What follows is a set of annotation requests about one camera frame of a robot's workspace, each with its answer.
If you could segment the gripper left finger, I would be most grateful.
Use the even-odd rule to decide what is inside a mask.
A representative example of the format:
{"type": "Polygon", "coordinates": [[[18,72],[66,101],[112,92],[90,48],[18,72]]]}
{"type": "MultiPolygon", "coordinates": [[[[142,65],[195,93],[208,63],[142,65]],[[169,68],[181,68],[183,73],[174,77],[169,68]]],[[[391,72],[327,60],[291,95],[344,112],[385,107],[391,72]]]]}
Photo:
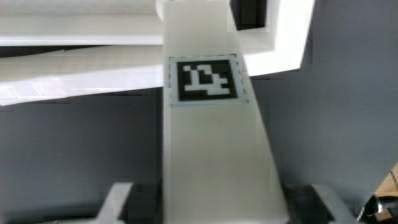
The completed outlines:
{"type": "Polygon", "coordinates": [[[119,217],[129,196],[131,187],[131,182],[119,182],[112,185],[92,224],[124,224],[124,221],[119,219],[119,217]]]}

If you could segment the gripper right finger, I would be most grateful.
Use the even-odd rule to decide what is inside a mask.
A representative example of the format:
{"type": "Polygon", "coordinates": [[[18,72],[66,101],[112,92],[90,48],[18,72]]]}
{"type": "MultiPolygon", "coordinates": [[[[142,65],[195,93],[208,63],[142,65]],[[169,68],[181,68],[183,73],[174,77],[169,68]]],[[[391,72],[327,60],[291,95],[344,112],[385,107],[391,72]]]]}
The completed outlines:
{"type": "Polygon", "coordinates": [[[359,224],[334,189],[328,186],[318,184],[312,185],[312,188],[332,215],[332,221],[328,224],[359,224]]]}

